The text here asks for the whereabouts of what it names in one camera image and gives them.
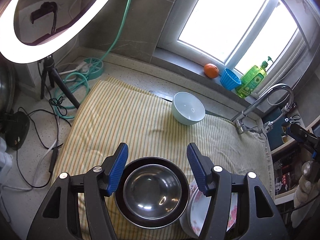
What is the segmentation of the right gloved hand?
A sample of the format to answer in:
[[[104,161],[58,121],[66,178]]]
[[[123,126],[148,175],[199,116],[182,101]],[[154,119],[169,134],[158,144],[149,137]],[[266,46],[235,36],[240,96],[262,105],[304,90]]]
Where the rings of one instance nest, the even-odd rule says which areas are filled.
[[[308,201],[319,194],[319,180],[311,181],[311,174],[316,170],[315,161],[307,161],[302,166],[302,176],[299,179],[298,187],[293,197],[294,208],[299,208],[291,213],[292,227],[297,228],[303,220],[311,218],[317,206],[319,206],[319,197],[308,205],[302,207]]]

